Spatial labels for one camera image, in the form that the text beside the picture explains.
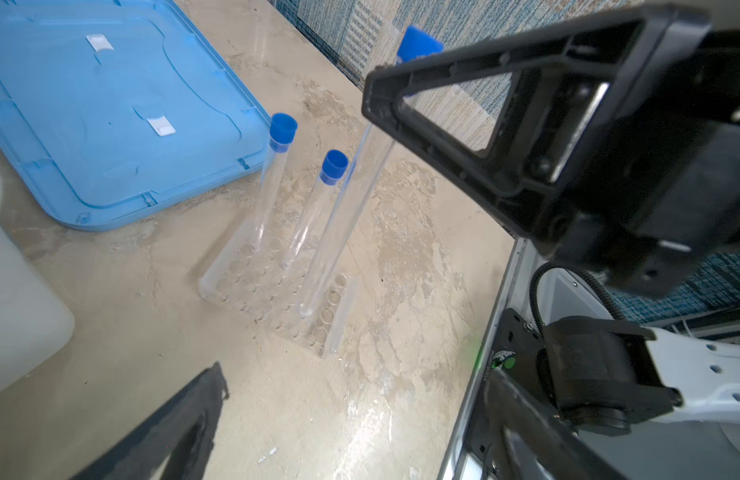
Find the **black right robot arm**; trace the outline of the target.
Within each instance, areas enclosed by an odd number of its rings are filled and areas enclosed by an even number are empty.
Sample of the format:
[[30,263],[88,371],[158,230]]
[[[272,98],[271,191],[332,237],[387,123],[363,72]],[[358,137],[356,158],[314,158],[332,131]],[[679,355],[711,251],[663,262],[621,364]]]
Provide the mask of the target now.
[[599,12],[376,68],[362,112],[544,258],[531,329],[496,309],[445,472],[616,479],[581,432],[740,424],[740,345],[632,323],[611,297],[740,254],[740,28]]

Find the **blue capped test tube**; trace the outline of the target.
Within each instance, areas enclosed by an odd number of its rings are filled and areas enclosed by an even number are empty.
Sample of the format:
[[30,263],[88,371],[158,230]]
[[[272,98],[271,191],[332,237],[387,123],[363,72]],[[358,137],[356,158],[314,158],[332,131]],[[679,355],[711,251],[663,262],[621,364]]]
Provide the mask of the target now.
[[335,186],[349,165],[347,156],[339,150],[329,150],[320,167],[315,184],[295,227],[281,266],[288,270],[299,257],[309,236],[313,234],[319,216],[325,210]]
[[301,316],[311,316],[320,306],[341,253],[394,145],[393,138],[378,127],[370,124],[366,128],[301,285],[297,305]]
[[294,142],[298,128],[297,121],[286,113],[276,113],[271,117],[268,150],[261,170],[250,243],[260,250],[267,223],[275,207],[278,190],[284,175],[290,146]]

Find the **white plastic storage bin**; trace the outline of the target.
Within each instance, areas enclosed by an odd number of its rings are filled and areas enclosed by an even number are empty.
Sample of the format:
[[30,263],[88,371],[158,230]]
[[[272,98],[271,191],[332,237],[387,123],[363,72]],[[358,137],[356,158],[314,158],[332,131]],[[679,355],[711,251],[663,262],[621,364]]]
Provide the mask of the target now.
[[74,327],[72,312],[0,226],[0,392],[66,345]]

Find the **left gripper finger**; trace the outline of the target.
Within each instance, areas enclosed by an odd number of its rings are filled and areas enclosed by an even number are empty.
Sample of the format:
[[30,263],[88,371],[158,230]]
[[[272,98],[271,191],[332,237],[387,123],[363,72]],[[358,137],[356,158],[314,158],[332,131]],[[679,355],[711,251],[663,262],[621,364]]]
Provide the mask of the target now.
[[201,479],[214,448],[227,382],[204,369],[75,479]]

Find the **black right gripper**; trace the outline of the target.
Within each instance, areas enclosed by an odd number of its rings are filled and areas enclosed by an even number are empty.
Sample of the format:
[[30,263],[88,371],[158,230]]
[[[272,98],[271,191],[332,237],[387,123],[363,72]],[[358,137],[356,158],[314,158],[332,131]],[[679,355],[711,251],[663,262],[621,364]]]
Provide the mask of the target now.
[[[413,96],[504,77],[486,146]],[[740,29],[673,4],[602,11],[366,78],[363,115],[545,258],[662,297],[740,251]]]

